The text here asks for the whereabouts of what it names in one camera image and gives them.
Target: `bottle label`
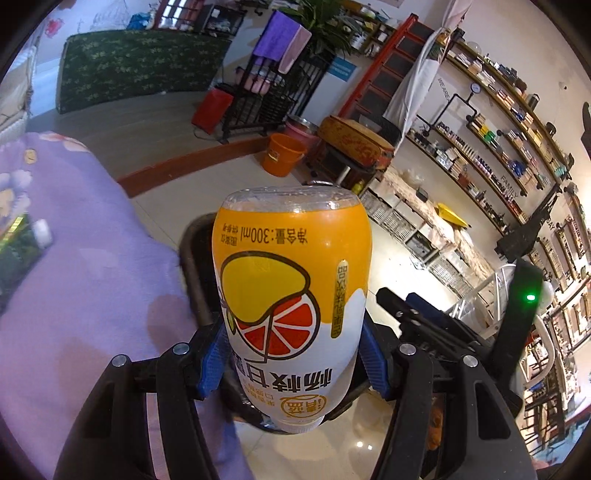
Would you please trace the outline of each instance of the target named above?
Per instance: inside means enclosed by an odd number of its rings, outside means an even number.
[[[347,392],[367,293],[362,205],[306,213],[222,208],[212,236],[233,360],[253,404],[308,423]]]

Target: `orange bucket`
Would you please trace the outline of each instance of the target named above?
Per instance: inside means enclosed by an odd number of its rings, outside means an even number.
[[[284,134],[272,134],[262,167],[275,177],[287,177],[304,155],[306,146]]]

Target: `bottle cap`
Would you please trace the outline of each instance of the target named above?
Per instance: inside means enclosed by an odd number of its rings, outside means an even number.
[[[51,236],[51,230],[49,230],[49,225],[47,225],[47,221],[42,219],[38,220],[33,224],[33,235],[35,236],[35,240],[37,241],[37,245],[42,250],[45,250],[53,243],[53,237]]]
[[[273,423],[287,433],[306,433],[314,430],[324,420],[324,415],[310,423],[287,423],[273,419]]]

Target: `purple towel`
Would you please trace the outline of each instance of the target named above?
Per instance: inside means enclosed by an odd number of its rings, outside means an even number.
[[[280,61],[299,28],[300,24],[298,22],[276,11],[271,16],[267,28],[256,44],[253,54]]]

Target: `blue sign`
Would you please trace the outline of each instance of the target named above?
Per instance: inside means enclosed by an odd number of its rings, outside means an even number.
[[[356,68],[357,67],[351,62],[340,57],[336,57],[333,60],[333,63],[330,65],[329,73],[338,79],[347,82],[351,78],[351,75],[353,75],[353,72]]]

